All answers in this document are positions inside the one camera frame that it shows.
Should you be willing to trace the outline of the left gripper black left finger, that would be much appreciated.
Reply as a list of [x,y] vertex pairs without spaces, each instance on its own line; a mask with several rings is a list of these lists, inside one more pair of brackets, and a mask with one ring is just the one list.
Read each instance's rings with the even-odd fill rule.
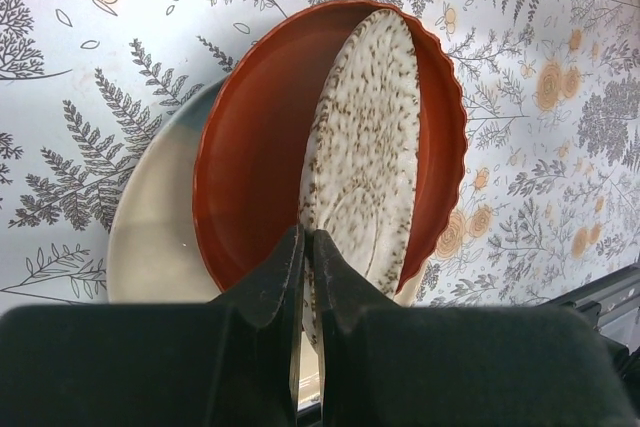
[[293,426],[305,233],[206,303],[32,305],[1,318],[5,426]]

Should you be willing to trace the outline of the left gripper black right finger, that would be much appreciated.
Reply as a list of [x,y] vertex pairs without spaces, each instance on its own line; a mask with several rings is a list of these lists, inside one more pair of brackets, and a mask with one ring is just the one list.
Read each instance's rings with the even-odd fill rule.
[[567,307],[395,304],[313,236],[327,426],[632,426],[602,338]]

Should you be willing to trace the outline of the cream plate with blue rim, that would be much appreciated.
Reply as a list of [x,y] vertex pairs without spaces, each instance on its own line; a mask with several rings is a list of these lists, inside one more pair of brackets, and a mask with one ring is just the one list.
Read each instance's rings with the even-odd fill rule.
[[[231,289],[218,288],[205,268],[192,213],[194,162],[218,93],[218,86],[207,87],[181,107],[154,137],[131,175],[110,235],[109,304],[206,303]],[[283,235],[294,226],[301,225],[294,223]],[[298,406],[307,401],[322,406],[312,267],[315,232],[303,230]]]

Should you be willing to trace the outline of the speckled white plate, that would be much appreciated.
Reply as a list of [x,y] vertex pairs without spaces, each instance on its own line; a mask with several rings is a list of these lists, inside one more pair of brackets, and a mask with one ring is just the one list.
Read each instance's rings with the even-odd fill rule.
[[348,36],[324,82],[303,161],[299,220],[394,297],[407,255],[420,136],[418,63],[409,27],[374,11]]

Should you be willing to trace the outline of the red brown bowl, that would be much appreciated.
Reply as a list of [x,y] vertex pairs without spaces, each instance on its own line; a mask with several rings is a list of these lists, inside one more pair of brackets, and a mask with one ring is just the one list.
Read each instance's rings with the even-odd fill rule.
[[[333,0],[282,21],[223,83],[194,166],[192,213],[204,264],[228,289],[260,264],[297,218],[306,142],[329,69],[373,0]],[[419,179],[409,248],[396,292],[414,296],[448,224],[464,176],[466,112],[437,36],[406,17],[421,88]]]

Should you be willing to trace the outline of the floral patterned mat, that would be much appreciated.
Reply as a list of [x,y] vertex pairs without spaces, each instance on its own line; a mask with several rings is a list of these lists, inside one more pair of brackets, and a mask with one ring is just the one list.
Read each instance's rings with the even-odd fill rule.
[[[1,0],[1,306],[106,296],[121,192],[161,127],[328,0]],[[639,256],[639,0],[376,0],[464,89],[458,207],[420,304],[540,303]]]

